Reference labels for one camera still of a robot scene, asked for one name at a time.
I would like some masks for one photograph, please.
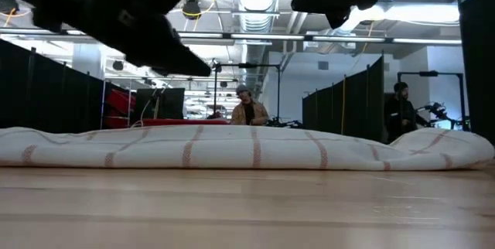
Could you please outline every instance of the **red fabric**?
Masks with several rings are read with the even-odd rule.
[[[129,94],[119,90],[111,90],[105,99],[105,104],[109,106],[104,117],[105,125],[113,129],[127,128]],[[131,109],[134,109],[135,104],[136,98],[131,96]]]
[[[143,119],[143,126],[157,125],[228,125],[226,121],[215,120],[176,120],[176,119]]]

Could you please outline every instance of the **black jacket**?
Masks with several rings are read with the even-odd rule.
[[[402,99],[402,111],[400,111],[401,102],[396,97],[391,97],[384,107],[385,128],[388,132],[389,141],[395,140],[404,133],[418,129],[417,124],[426,126],[428,122],[416,114],[415,108],[408,100]],[[402,126],[402,120],[408,120],[406,126]]]

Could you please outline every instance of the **person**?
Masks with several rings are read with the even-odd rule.
[[[395,95],[385,103],[384,107],[385,128],[389,142],[393,142],[404,133],[418,129],[418,124],[428,125],[428,122],[416,113],[412,103],[408,100],[409,86],[406,83],[396,83],[394,92]]]
[[[238,97],[241,99],[232,111],[231,125],[264,125],[268,120],[268,112],[263,104],[255,101],[252,98],[248,87],[243,84],[239,85],[235,90]]]

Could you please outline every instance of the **black curtain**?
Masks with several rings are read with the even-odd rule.
[[[495,119],[490,106],[493,103],[491,81],[495,73],[493,1],[465,0],[459,10],[471,131],[495,144]]]
[[[346,78],[346,108],[344,134],[366,138],[367,126],[367,72],[359,72]]]
[[[0,40],[0,128],[97,130],[103,87],[102,80]]]
[[[302,102],[302,120],[307,129],[377,142],[383,139],[383,111],[383,56],[365,71],[318,90]]]
[[[367,137],[368,140],[384,140],[384,57],[367,69]]]

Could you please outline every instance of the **wooden floor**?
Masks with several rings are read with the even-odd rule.
[[[495,172],[0,169],[1,249],[495,248]]]

